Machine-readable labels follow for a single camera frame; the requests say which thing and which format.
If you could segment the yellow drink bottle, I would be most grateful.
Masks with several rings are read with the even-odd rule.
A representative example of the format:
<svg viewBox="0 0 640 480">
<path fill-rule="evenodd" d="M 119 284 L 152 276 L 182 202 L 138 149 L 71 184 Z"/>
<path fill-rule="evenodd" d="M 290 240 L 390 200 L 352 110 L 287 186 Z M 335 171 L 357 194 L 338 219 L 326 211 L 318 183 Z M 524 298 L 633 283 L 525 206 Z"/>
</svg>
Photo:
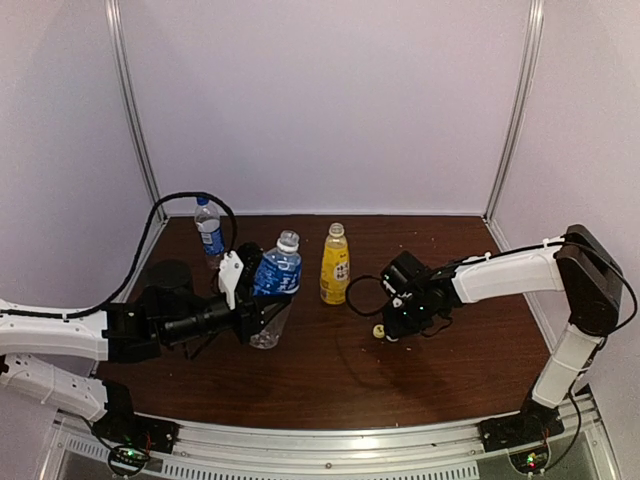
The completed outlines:
<svg viewBox="0 0 640 480">
<path fill-rule="evenodd" d="M 320 296 L 327 305 L 346 302 L 346 289 L 350 282 L 350 254 L 341 223 L 332 223 L 324 243 L 320 276 Z"/>
</svg>

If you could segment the blue label bottle white cap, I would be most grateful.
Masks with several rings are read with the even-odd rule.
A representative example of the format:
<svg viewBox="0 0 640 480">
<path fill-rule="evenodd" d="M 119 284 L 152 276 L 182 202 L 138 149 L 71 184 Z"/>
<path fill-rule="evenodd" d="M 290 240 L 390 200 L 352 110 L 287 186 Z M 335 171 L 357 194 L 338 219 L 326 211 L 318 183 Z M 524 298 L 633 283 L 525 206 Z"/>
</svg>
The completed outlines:
<svg viewBox="0 0 640 480">
<path fill-rule="evenodd" d="M 300 237 L 293 230 L 283 230 L 276 245 L 263 254 L 253 281 L 253 295 L 292 297 L 299 290 L 302 258 Z M 251 337 L 250 345 L 261 350 L 276 347 L 283 330 L 265 330 Z"/>
</svg>

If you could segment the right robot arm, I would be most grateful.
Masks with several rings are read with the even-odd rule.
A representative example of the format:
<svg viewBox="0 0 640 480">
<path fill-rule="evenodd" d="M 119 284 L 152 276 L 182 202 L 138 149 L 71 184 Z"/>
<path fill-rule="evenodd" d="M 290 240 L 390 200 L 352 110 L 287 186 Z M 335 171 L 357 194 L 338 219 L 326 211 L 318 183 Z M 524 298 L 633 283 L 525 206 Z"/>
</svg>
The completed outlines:
<svg viewBox="0 0 640 480">
<path fill-rule="evenodd" d="M 551 424 L 596 350 L 621 325 L 625 286 L 621 268 L 580 224 L 537 245 L 498 254 L 470 256 L 429 268 L 401 252 L 382 272 L 388 296 L 382 329 L 389 341 L 421 334 L 436 317 L 480 301 L 535 292 L 565 295 L 567 325 L 518 413 L 512 430 L 519 440 L 535 440 Z"/>
</svg>

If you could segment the clear bottle blue cap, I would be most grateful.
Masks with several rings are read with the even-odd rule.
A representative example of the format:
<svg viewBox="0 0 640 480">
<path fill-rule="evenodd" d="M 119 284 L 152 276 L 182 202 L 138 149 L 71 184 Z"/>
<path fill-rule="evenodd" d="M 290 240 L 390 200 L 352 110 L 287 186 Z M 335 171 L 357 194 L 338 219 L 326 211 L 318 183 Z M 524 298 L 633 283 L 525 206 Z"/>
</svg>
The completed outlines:
<svg viewBox="0 0 640 480">
<path fill-rule="evenodd" d="M 207 198 L 197 197 L 194 222 L 200 235 L 207 266 L 212 271 L 217 271 L 224 258 L 226 244 L 216 204 Z"/>
</svg>

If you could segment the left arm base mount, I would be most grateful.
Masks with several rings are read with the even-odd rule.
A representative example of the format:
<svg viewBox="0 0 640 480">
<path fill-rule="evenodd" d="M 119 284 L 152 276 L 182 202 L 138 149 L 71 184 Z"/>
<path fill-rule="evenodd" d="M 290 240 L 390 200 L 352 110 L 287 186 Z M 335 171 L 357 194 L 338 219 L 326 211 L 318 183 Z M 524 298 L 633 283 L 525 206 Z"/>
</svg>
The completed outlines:
<svg viewBox="0 0 640 480">
<path fill-rule="evenodd" d="M 92 422 L 100 438 L 135 446 L 141 450 L 171 454 L 179 431 L 177 423 L 134 412 L 128 388 L 112 381 L 101 381 L 105 388 L 106 413 Z"/>
</svg>

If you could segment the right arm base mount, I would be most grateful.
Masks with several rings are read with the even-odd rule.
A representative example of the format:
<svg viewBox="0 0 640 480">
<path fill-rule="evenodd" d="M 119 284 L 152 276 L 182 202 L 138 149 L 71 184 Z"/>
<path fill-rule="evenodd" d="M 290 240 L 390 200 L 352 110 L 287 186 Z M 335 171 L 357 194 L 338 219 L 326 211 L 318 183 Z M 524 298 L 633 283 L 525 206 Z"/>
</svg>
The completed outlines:
<svg viewBox="0 0 640 480">
<path fill-rule="evenodd" d="M 525 400 L 516 413 L 481 421 L 478 429 L 486 453 L 542 443 L 565 431 L 557 407 L 548 408 L 533 400 Z"/>
</svg>

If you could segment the pale yellow bottle cap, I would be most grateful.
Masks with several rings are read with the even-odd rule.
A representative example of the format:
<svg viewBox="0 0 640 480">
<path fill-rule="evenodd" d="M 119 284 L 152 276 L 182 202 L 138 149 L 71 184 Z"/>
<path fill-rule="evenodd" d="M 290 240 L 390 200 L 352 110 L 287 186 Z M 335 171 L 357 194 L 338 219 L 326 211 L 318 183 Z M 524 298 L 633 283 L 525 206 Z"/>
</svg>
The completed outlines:
<svg viewBox="0 0 640 480">
<path fill-rule="evenodd" d="M 384 326 L 382 324 L 375 325 L 372 333 L 377 339 L 384 339 L 386 337 Z"/>
</svg>

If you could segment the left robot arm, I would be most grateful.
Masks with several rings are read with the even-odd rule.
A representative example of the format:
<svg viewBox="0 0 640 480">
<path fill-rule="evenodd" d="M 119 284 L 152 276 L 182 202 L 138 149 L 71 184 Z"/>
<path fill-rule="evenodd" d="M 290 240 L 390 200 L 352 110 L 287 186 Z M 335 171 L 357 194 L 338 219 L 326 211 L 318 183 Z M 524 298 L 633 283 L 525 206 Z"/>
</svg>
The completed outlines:
<svg viewBox="0 0 640 480">
<path fill-rule="evenodd" d="M 229 330 L 247 342 L 290 306 L 299 288 L 296 281 L 287 281 L 258 291 L 237 257 L 224 262 L 219 287 L 214 296 L 196 295 L 188 265 L 168 260 L 151 268 L 133 302 L 53 312 L 3 302 L 1 385 L 106 428 L 123 444 L 133 444 L 143 436 L 144 424 L 126 386 L 73 374 L 45 362 L 44 356 L 134 364 Z"/>
</svg>

